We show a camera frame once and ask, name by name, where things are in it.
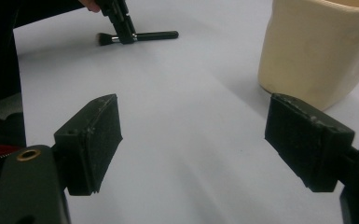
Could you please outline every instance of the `white table surface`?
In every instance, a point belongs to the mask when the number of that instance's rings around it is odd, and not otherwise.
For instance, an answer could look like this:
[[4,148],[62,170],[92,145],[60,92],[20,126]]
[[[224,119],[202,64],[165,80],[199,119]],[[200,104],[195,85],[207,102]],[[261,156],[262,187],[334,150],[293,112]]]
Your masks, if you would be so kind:
[[[342,223],[264,140],[257,84],[271,0],[128,0],[138,33],[178,39],[97,47],[115,31],[85,8],[15,30],[27,144],[90,100],[116,93],[124,140],[99,194],[68,196],[74,224]],[[359,85],[325,111],[356,131]]]

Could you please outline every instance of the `person's hand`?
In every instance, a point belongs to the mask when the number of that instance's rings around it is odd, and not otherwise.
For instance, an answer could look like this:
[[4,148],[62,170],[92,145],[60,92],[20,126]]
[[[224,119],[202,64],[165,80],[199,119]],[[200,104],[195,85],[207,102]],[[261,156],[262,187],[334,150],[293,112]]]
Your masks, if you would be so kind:
[[95,3],[95,0],[79,0],[79,2],[92,12],[99,12],[101,10],[100,7]]

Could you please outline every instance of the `brush bristles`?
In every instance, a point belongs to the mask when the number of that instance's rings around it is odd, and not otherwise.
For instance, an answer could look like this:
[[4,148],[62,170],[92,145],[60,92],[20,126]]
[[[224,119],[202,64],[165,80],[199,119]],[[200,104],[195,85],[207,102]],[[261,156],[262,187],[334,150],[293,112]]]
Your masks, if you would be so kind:
[[96,40],[99,46],[111,45],[114,42],[112,41],[112,35],[99,33],[96,35]]

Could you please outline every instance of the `makeup brush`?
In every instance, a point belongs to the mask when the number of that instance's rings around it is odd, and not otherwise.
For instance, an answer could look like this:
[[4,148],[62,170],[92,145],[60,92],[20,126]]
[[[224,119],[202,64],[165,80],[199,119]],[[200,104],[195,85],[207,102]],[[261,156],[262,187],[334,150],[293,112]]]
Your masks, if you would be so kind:
[[[179,36],[179,33],[176,31],[166,31],[166,32],[155,32],[155,33],[143,33],[143,34],[134,34],[132,35],[134,41],[146,41],[146,40],[161,40],[161,39],[175,39]],[[99,46],[111,45],[115,43],[120,43],[120,40],[117,35],[109,35],[99,33],[96,35],[96,40]]]

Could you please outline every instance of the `beige container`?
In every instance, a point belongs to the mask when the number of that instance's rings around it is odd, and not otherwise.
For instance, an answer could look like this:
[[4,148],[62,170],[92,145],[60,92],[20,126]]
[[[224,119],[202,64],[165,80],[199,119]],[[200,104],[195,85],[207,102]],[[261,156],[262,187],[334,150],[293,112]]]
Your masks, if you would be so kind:
[[324,110],[359,82],[359,0],[274,0],[258,80]]

